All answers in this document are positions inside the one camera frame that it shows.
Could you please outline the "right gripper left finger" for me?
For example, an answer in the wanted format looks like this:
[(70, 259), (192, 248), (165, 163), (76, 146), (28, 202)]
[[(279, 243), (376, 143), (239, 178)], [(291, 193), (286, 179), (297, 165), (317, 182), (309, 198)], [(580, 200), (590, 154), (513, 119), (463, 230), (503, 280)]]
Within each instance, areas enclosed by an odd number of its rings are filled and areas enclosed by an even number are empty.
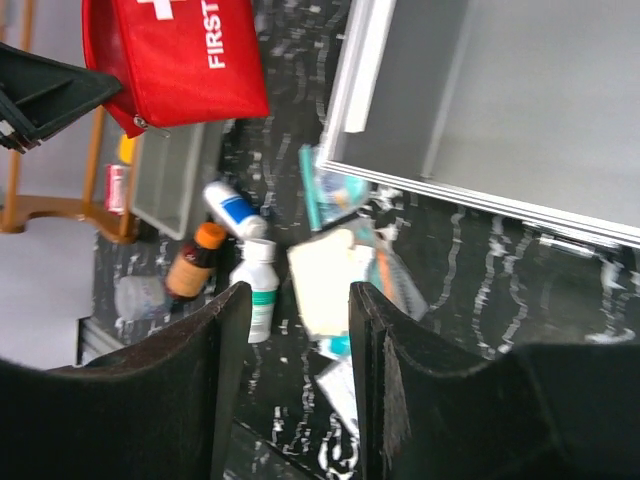
[(5, 479), (219, 479), (251, 320), (239, 282), (81, 367), (1, 365)]

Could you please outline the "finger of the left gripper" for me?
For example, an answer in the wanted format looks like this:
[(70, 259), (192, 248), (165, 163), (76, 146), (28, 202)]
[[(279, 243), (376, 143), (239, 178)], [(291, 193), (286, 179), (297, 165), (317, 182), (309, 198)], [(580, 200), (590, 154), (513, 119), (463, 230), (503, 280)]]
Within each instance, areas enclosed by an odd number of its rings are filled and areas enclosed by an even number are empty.
[(122, 90), (111, 75), (1, 45), (1, 146), (31, 150)]

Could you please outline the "red first aid pouch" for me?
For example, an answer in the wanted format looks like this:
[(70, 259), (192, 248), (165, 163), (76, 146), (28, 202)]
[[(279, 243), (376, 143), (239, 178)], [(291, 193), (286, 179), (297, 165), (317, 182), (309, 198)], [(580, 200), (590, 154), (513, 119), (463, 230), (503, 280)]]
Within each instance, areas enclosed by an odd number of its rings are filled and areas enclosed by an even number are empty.
[(130, 138), (269, 113), (247, 0), (85, 1), (82, 33), (87, 67), (122, 85), (104, 107)]

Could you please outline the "teal tape packet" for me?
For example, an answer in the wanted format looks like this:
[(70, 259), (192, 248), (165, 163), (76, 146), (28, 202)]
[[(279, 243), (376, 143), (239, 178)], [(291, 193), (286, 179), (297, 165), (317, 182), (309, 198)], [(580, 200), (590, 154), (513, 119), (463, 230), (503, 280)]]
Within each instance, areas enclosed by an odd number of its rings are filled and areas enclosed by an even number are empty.
[(370, 183), (362, 178), (320, 169), (316, 146), (298, 150), (300, 175), (309, 227), (318, 232), (354, 213), (368, 201)]

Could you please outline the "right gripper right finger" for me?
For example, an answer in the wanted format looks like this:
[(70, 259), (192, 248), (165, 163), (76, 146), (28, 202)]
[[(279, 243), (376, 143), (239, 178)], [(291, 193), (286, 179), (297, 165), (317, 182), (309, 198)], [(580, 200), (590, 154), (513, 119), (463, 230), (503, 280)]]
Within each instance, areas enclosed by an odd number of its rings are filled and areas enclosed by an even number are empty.
[(488, 361), (349, 294), (366, 479), (635, 479), (639, 349), (534, 343)]

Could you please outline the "white gauze pads bag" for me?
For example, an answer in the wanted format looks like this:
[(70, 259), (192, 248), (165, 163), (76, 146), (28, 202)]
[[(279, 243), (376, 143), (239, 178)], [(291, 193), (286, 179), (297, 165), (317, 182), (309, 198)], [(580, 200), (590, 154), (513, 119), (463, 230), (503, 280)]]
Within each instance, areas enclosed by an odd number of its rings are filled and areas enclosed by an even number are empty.
[(353, 365), (350, 357), (333, 362), (316, 382), (349, 434), (360, 439)]

